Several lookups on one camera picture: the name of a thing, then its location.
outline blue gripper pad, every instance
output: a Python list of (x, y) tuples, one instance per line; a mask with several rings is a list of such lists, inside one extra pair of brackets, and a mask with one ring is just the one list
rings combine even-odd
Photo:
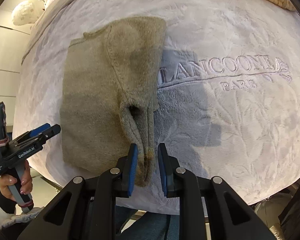
[(161, 178), (161, 187), (164, 196), (166, 197), (168, 195), (168, 188), (167, 188), (167, 173), (163, 162), (162, 157), (162, 147), (158, 146), (158, 162), (159, 162), (159, 171), (160, 171), (160, 178)]
[(44, 130), (47, 130), (50, 127), (51, 127), (50, 124), (45, 123), (44, 125), (39, 126), (38, 128), (31, 130), (30, 131), (30, 137), (36, 136), (39, 133), (43, 132)]
[(130, 151), (133, 151), (131, 168), (129, 172), (129, 180), (128, 180), (128, 196), (130, 197), (133, 192), (134, 180), (136, 178), (137, 164), (138, 164), (138, 146), (136, 144), (130, 145)]

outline metal screw head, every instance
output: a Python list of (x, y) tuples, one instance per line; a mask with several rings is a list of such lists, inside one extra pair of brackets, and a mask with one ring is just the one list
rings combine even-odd
[(176, 168), (176, 172), (180, 173), (180, 174), (184, 174), (186, 172), (186, 169), (183, 167), (178, 167), (178, 168)]
[(111, 170), (110, 170), (110, 173), (111, 174), (118, 174), (120, 172), (120, 169), (119, 168), (112, 168)]
[(213, 182), (216, 183), (216, 184), (221, 184), (222, 181), (223, 181), (220, 177), (214, 177), (212, 180), (213, 180)]
[(80, 183), (82, 182), (82, 178), (81, 178), (81, 177), (75, 177), (75, 178), (73, 179), (73, 182), (74, 182), (75, 184), (80, 184)]

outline black gripper frame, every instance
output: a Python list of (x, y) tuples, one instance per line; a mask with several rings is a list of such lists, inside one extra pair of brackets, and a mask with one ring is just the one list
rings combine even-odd
[(220, 177), (204, 179), (180, 167), (158, 146), (162, 190), (167, 198), (179, 197), (179, 240), (206, 240), (204, 197), (212, 240), (276, 240), (262, 220)]
[(116, 197), (133, 191), (138, 148), (118, 159), (117, 169), (72, 179), (26, 227), (18, 240), (114, 240)]

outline painted fingernail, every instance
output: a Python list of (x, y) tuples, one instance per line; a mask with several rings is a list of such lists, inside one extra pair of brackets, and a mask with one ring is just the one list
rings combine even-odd
[(11, 184), (15, 184), (15, 183), (17, 182), (17, 180), (16, 180), (15, 178), (10, 178), (10, 179), (9, 179), (9, 182), (10, 182)]

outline gray cloth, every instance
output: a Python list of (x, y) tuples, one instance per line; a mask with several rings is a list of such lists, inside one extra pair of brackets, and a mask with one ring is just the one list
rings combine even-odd
[(71, 42), (60, 110), (65, 161), (99, 175), (136, 143), (136, 184), (149, 181), (165, 28), (157, 17), (131, 17)]
[(14, 215), (8, 219), (6, 219), (5, 221), (3, 221), (2, 223), (2, 227), (3, 228), (8, 228), (11, 227), (12, 225), (16, 224), (16, 223), (27, 223), (32, 221), (33, 219), (35, 219), (37, 217), (37, 215), (41, 212), (41, 210), (44, 207), (35, 207), (33, 208), (31, 211), (29, 211), (27, 214), (20, 214), (20, 215)]

